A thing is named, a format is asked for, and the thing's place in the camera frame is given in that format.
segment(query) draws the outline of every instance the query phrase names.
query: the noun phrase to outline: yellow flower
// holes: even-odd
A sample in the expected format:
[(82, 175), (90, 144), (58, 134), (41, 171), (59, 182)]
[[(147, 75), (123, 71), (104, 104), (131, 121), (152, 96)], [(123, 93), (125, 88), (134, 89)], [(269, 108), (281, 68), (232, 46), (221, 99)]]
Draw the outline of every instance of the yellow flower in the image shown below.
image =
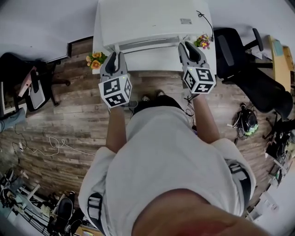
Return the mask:
[(100, 62), (98, 60), (94, 60), (91, 64), (92, 69), (99, 69), (101, 66)]
[(97, 58), (97, 57), (100, 58), (101, 57), (101, 53), (93, 53), (92, 54), (92, 57), (93, 58)]

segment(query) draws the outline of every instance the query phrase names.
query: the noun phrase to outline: desk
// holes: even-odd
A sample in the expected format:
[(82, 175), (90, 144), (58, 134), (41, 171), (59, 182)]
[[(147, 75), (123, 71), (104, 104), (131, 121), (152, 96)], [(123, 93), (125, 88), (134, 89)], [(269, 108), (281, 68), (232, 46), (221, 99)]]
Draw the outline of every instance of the desk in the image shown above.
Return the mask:
[(256, 63), (258, 68), (273, 68), (273, 77), (275, 81), (284, 86), (285, 90), (291, 91), (291, 71), (293, 70), (293, 60), (290, 49), (283, 47), (283, 55), (276, 56), (273, 45), (274, 38), (270, 35), (268, 40), (271, 46), (272, 63)]
[[(212, 24), (209, 7), (203, 0), (193, 0), (195, 9), (202, 12), (208, 21)], [(94, 24), (93, 52), (103, 52), (105, 55), (110, 53), (102, 46), (100, 30), (100, 4), (97, 5), (96, 18)], [(198, 30), (211, 36), (212, 30), (204, 18), (200, 18), (203, 24), (202, 29)], [(207, 62), (213, 74), (216, 74), (216, 53), (215, 42), (210, 43), (210, 49), (200, 48), (206, 55)], [(182, 71), (182, 64), (179, 61), (177, 47), (165, 47), (149, 49), (144, 51), (125, 54), (125, 60), (129, 71)], [(99, 74), (100, 70), (92, 70), (93, 74)]]

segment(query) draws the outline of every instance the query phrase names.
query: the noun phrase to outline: floor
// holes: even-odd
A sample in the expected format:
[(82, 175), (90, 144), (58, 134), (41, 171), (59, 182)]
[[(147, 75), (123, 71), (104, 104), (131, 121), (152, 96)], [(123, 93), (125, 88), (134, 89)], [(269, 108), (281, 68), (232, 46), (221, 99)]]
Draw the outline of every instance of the floor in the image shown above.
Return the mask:
[[(92, 39), (73, 44), (72, 58), (63, 60), (56, 68), (55, 79), (71, 81), (69, 87), (65, 85), (53, 87), (60, 105), (54, 107), (49, 101), (40, 110), (27, 113), (26, 122), (16, 126), (16, 132), (23, 134), (32, 150), (39, 149), (47, 155), (56, 153), (56, 148), (49, 143), (51, 136), (57, 138), (60, 143), (64, 139), (66, 144), (92, 154), (105, 144), (108, 109), (100, 98), (99, 75), (92, 75), (92, 71), (86, 65), (85, 58), (91, 51)], [(187, 108), (178, 72), (131, 72), (131, 82), (134, 99), (155, 89), (162, 89), (167, 95), (175, 98), (184, 109)], [(232, 123), (240, 104), (249, 103), (249, 99), (236, 85), (223, 85), (219, 80), (217, 86), (207, 96), (207, 100), (221, 136), (234, 141), (236, 130), (227, 124)], [(267, 189), (268, 171), (272, 167), (272, 160), (265, 158), (266, 142), (262, 139), (262, 135), (270, 131), (266, 117), (274, 119), (274, 115), (257, 113), (259, 129), (253, 136), (237, 144), (257, 178), (254, 197), (250, 202), (252, 206)], [(126, 111), (126, 122), (129, 119), (130, 112)], [(14, 145), (17, 150), (15, 154), (12, 142), (18, 143), (23, 141), (23, 138), (14, 132), (14, 128), (9, 128), (0, 134), (0, 140), (2, 148), (0, 171), (3, 173), (8, 167), (18, 165), (17, 169), (24, 169), (29, 176), (27, 184), (30, 187), (40, 184), (39, 193), (43, 195), (52, 192), (61, 195), (71, 190), (79, 192), (82, 180), (94, 158), (65, 146), (60, 148), (59, 154), (50, 157), (43, 156), (40, 152), (32, 153), (29, 150), (20, 152)]]

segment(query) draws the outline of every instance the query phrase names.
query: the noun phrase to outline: white cable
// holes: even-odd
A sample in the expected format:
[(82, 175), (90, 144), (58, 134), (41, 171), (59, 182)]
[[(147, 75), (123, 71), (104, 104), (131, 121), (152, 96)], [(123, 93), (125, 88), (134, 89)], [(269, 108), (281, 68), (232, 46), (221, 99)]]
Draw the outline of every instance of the white cable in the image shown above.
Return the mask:
[[(52, 143), (51, 143), (51, 141), (50, 141), (51, 138), (54, 138), (54, 139), (57, 141), (57, 143), (58, 143), (57, 146), (53, 146), (53, 145), (52, 145)], [(30, 149), (25, 143), (23, 143), (23, 142), (20, 142), (20, 143), (22, 143), (23, 145), (25, 145), (26, 148), (29, 149), (32, 153), (36, 153), (37, 151), (39, 151), (40, 153), (42, 153), (42, 154), (43, 154), (44, 156), (46, 156), (46, 157), (52, 157), (52, 156), (54, 156), (54, 155), (59, 154), (59, 148), (63, 147), (64, 145), (67, 146), (67, 147), (69, 147), (69, 148), (71, 148), (71, 149), (73, 149), (73, 150), (75, 150), (75, 151), (77, 151), (77, 152), (81, 152), (81, 153), (84, 153), (84, 154), (87, 154), (87, 155), (95, 156), (94, 154), (86, 153), (86, 152), (83, 152), (83, 151), (80, 151), (80, 150), (74, 149), (74, 148), (72, 148), (72, 147), (69, 146), (69, 145), (66, 145), (64, 139), (62, 139), (61, 142), (62, 142), (63, 144), (60, 146), (59, 141), (58, 141), (55, 137), (49, 137), (49, 143), (50, 143), (50, 145), (51, 145), (53, 148), (57, 148), (57, 153), (54, 153), (54, 154), (52, 154), (52, 155), (45, 155), (45, 154), (44, 154), (42, 151), (40, 151), (39, 149), (36, 149), (35, 151), (33, 151), (33, 150), (31, 150), (31, 149)]]

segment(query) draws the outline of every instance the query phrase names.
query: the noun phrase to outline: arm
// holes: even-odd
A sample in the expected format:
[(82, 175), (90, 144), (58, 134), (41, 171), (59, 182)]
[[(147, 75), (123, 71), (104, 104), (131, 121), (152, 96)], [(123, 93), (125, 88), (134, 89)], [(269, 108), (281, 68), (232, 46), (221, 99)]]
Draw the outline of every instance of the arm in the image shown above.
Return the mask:
[(205, 96), (203, 94), (197, 96), (193, 100), (193, 103), (198, 137), (206, 143), (213, 143), (220, 139), (217, 125), (213, 119)]
[(123, 108), (111, 108), (109, 125), (107, 128), (106, 147), (117, 153), (127, 142)]

